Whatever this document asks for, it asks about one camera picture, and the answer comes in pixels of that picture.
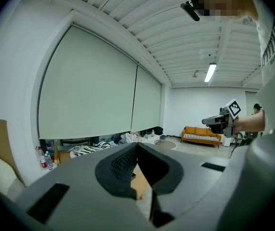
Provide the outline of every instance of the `orange sofa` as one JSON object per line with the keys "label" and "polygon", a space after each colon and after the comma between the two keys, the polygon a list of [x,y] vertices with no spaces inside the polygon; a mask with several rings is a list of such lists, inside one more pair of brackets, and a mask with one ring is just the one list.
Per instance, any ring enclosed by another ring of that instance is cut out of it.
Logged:
{"label": "orange sofa", "polygon": [[182,131],[181,142],[190,141],[202,144],[213,144],[219,147],[221,135],[214,134],[206,128],[185,127]]}

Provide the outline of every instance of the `water bottle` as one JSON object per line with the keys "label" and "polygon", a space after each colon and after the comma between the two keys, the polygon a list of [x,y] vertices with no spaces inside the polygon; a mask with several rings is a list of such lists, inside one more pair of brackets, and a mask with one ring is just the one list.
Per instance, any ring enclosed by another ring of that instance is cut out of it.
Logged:
{"label": "water bottle", "polygon": [[38,153],[39,158],[41,158],[41,156],[44,156],[44,152],[43,152],[43,150],[41,149],[41,146],[37,146],[37,147],[36,147],[36,150],[37,150],[37,153]]}
{"label": "water bottle", "polygon": [[49,158],[49,161],[51,162],[51,165],[52,165],[52,158],[51,158],[50,153],[49,153],[48,151],[46,151],[46,154],[47,154],[47,156],[48,156],[48,158]]}
{"label": "water bottle", "polygon": [[49,155],[45,153],[45,161],[47,163],[47,168],[52,170],[52,160],[50,159]]}

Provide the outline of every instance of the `person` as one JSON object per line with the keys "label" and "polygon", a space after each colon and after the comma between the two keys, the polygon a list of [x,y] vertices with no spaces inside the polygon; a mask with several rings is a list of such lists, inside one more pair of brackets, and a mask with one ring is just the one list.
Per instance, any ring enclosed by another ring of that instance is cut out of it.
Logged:
{"label": "person", "polygon": [[257,98],[264,109],[254,115],[238,117],[234,134],[240,131],[271,133],[275,129],[275,17],[262,0],[191,0],[196,12],[203,16],[226,16],[228,19],[251,17],[257,25],[261,44],[263,88]]}
{"label": "person", "polygon": [[261,109],[262,107],[258,103],[254,104],[254,114],[259,113]]}

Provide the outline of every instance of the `white wall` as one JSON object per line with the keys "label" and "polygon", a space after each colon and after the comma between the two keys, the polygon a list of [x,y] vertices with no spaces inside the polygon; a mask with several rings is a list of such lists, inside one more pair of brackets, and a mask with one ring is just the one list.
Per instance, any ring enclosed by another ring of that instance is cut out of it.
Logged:
{"label": "white wall", "polygon": [[36,103],[41,77],[35,68],[44,45],[70,13],[37,1],[13,0],[0,14],[0,119],[7,120],[10,147],[26,185],[41,176]]}
{"label": "white wall", "polygon": [[163,134],[170,134],[169,117],[170,117],[170,87],[162,84],[161,86],[161,105],[159,126],[163,128]]}
{"label": "white wall", "polygon": [[254,105],[258,103],[261,106],[261,103],[256,98],[255,92],[246,92],[246,101],[247,101],[247,115],[251,116],[254,113]]}
{"label": "white wall", "polygon": [[220,107],[236,98],[241,112],[247,115],[245,90],[241,88],[176,88],[170,92],[168,134],[181,136],[185,126],[205,128],[201,120],[217,116]]}

